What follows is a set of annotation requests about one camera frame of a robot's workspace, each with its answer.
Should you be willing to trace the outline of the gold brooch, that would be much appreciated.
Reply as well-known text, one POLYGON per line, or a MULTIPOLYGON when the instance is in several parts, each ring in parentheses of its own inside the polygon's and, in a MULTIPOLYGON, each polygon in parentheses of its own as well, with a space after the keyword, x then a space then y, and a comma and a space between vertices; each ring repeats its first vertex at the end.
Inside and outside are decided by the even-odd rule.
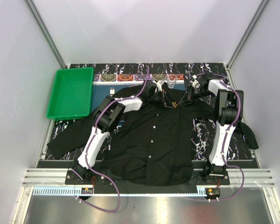
POLYGON ((173 108, 177 108, 178 107, 178 104, 176 102, 172 102, 172 107, 173 108))

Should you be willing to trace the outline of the black button shirt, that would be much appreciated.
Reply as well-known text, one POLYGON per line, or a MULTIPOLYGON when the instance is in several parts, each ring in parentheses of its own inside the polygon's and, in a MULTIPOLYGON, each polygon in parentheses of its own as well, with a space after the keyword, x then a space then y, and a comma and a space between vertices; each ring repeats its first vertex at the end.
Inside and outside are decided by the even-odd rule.
MULTIPOLYGON (((184 91, 165 92, 178 104, 184 91)), ((198 100, 177 108, 166 108, 149 99, 138 111, 121 116, 124 122, 111 139, 101 168, 123 179, 151 186, 182 184, 192 175, 192 131, 194 119, 214 119, 214 108, 198 100)))

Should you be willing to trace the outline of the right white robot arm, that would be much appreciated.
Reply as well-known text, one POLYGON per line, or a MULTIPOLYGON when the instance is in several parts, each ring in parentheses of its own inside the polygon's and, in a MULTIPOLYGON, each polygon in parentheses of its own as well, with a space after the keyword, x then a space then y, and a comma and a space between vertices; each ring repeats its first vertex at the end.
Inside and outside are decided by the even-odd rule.
POLYGON ((201 177, 208 185, 228 178, 227 153, 230 140, 243 115, 243 91, 237 91, 225 82, 226 77, 211 72, 193 75, 189 79, 180 105, 195 103, 199 98, 212 95, 216 97, 214 119, 216 135, 212 151, 203 167, 201 177))

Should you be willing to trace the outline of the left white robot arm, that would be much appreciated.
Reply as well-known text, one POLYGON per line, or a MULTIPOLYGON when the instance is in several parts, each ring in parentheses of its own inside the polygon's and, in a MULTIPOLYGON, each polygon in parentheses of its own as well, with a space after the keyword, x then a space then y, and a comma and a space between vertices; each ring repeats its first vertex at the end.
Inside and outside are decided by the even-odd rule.
POLYGON ((149 99, 156 100, 157 93, 161 93, 161 102, 166 103, 165 87, 171 86, 164 81, 144 81, 136 95, 125 98, 107 96, 94 113, 91 134, 82 154, 71 166, 75 179, 82 185, 91 181, 90 169, 95 165, 98 152, 105 139, 115 130, 121 116, 130 111, 138 111, 149 99))

